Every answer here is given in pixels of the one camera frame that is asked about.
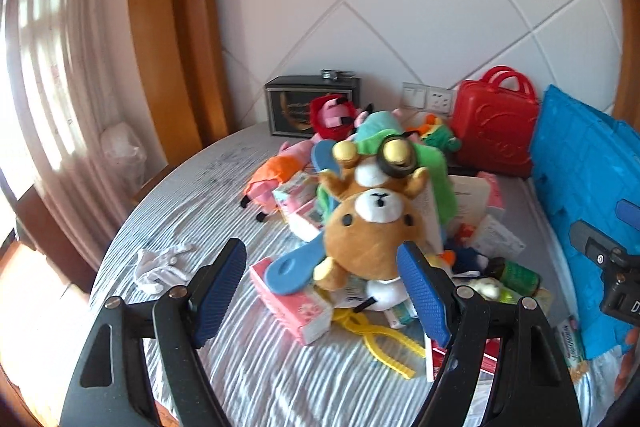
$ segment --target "white curtain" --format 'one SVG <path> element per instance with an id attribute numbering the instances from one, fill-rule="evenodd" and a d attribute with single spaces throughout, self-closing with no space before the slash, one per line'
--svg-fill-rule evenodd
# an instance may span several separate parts
<path id="1" fill-rule="evenodd" d="M 2 0 L 6 62 L 36 188 L 95 269 L 130 212 L 100 149 L 122 120 L 100 0 Z"/>

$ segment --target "bed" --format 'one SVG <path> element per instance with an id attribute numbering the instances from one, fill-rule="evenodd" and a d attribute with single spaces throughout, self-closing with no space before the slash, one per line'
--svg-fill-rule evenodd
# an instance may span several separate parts
<path id="1" fill-rule="evenodd" d="M 196 250 L 186 254 L 182 267 L 193 274 L 213 261 L 229 237 L 245 243 L 249 264 L 299 245 L 278 216 L 258 223 L 254 212 L 238 204 L 246 179 L 283 141 L 269 136 L 266 124 L 255 125 L 201 151 L 154 188 L 111 244 L 91 295 L 92 311 L 97 314 L 112 295 L 127 303 L 149 299 L 134 283 L 140 248 L 162 250 L 192 242 Z M 500 186 L 504 222 L 527 245 L 521 259 L 556 296 L 549 318 L 558 323 L 576 307 L 564 256 L 532 187 L 514 178 L 501 178 Z M 407 333 L 422 338 L 418 323 Z M 312 346 L 300 346 L 258 299 L 245 274 L 220 333 L 199 354 L 235 426 L 410 425 L 430 385 L 424 360 L 393 343 L 382 346 L 418 375 L 404 380 L 376 362 L 359 337 L 335 325 Z M 145 349 L 154 396 L 175 412 L 156 342 L 146 341 Z M 585 425 L 596 425 L 612 403 L 619 357 L 618 350 L 594 361 L 577 386 Z M 490 384 L 478 384 L 468 425 L 479 423 Z"/>

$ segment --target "green bottle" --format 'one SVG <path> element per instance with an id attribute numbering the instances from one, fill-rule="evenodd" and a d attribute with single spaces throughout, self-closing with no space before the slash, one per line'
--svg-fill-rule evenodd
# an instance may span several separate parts
<path id="1" fill-rule="evenodd" d="M 532 297 L 540 288 L 542 278 L 529 268 L 509 261 L 504 257 L 494 257 L 484 270 L 484 275 L 493 277 L 507 288 L 519 293 L 523 297 Z"/>

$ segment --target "wooden floor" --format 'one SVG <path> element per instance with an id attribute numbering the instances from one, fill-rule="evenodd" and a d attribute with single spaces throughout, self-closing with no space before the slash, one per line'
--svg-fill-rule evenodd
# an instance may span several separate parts
<path id="1" fill-rule="evenodd" d="M 41 253 L 18 243 L 9 247 L 0 259 L 0 364 L 44 427 L 58 425 L 91 325 L 87 294 Z M 180 425 L 156 405 L 164 427 Z"/>

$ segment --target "plastic bag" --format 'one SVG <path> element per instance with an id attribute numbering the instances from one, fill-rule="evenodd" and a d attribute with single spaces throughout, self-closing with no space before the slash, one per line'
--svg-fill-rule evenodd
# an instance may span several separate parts
<path id="1" fill-rule="evenodd" d="M 102 153 L 132 196 L 145 182 L 146 150 L 133 129 L 124 122 L 107 128 L 100 136 Z"/>

